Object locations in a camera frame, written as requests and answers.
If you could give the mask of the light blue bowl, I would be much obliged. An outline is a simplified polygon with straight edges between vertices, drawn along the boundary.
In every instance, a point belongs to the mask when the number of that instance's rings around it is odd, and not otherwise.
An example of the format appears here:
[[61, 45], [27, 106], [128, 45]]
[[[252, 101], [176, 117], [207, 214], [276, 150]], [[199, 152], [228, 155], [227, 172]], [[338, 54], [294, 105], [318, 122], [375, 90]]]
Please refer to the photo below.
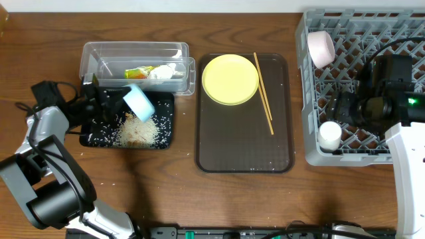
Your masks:
[[128, 84], [130, 91], [123, 97], [125, 103], [143, 123], [155, 113], [153, 104], [136, 84]]

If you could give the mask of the white tissue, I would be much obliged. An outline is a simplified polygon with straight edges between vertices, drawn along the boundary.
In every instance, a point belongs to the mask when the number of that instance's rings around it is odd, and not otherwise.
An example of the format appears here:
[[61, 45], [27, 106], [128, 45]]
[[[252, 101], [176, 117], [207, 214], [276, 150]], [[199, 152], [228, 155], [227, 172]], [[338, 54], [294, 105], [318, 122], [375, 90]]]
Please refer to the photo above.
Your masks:
[[148, 79], [154, 80], [166, 80], [171, 79], [175, 73], [176, 64], [169, 63], [157, 66], [148, 75]]

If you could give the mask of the green snack wrapper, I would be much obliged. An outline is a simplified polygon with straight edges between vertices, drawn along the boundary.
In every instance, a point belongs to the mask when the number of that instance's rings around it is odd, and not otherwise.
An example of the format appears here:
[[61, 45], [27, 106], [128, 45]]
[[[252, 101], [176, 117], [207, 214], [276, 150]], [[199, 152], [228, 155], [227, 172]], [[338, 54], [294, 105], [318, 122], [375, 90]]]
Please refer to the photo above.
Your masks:
[[158, 66], [138, 66], [137, 68], [124, 70], [125, 79], [146, 79], [152, 70]]

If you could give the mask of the pink bowl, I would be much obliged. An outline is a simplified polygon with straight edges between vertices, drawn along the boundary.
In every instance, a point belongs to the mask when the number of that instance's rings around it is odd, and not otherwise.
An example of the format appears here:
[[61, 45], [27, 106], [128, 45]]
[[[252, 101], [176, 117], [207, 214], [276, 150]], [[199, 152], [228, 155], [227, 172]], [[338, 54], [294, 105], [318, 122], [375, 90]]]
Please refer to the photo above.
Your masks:
[[309, 55], [317, 68], [323, 68], [334, 61], [333, 40], [326, 31], [308, 33], [307, 46]]

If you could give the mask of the white cup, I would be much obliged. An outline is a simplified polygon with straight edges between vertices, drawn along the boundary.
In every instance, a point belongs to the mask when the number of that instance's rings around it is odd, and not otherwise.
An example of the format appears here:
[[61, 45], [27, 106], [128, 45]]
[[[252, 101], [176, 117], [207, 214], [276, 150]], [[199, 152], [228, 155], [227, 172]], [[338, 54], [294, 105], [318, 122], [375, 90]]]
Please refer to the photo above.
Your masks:
[[334, 121], [322, 123], [318, 130], [317, 140], [322, 151], [334, 152], [339, 148], [341, 141], [341, 126]]

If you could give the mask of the yellow plate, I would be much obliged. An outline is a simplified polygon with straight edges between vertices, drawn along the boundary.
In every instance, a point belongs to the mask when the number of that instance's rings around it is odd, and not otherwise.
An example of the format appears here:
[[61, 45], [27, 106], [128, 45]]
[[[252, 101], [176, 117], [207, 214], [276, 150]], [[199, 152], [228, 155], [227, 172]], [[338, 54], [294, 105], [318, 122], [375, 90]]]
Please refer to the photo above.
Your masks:
[[247, 58], [224, 54], [215, 57], [205, 66], [202, 86], [213, 101], [235, 106], [247, 102], [257, 92], [259, 75]]

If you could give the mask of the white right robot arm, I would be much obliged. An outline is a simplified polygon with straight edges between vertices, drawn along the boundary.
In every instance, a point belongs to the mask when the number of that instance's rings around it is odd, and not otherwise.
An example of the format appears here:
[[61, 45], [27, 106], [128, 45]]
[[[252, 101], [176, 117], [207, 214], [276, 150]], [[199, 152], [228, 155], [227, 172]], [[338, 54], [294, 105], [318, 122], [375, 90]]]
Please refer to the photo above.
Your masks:
[[336, 92], [327, 118], [384, 136], [394, 169], [397, 238], [424, 237], [424, 94], [415, 92], [412, 57], [378, 49], [357, 75], [354, 93]]

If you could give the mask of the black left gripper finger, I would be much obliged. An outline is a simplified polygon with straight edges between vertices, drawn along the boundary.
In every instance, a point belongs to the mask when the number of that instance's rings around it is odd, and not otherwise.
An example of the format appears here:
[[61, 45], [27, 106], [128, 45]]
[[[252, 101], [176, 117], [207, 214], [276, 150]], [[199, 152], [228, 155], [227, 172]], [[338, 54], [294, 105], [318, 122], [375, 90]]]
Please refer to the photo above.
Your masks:
[[128, 86], [118, 88], [99, 87], [98, 90], [101, 98], [111, 100], [122, 99], [131, 91], [131, 88]]
[[123, 99], [101, 103], [101, 119], [108, 123], [113, 122], [124, 103], [125, 101]]

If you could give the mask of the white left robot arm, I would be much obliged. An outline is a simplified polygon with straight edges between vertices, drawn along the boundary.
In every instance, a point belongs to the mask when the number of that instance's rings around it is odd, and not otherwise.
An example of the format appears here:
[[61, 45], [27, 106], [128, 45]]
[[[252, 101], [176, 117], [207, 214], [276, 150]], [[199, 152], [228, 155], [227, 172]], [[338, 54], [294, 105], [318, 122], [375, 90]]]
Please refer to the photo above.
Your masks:
[[30, 223], [41, 230], [67, 228], [95, 238], [145, 238], [126, 212], [98, 199], [94, 184], [66, 150], [64, 139], [75, 127], [96, 118], [111, 120], [135, 86], [105, 88], [95, 83], [67, 101], [60, 84], [32, 86], [36, 105], [15, 105], [27, 113], [27, 132], [15, 154], [1, 162], [1, 178]]

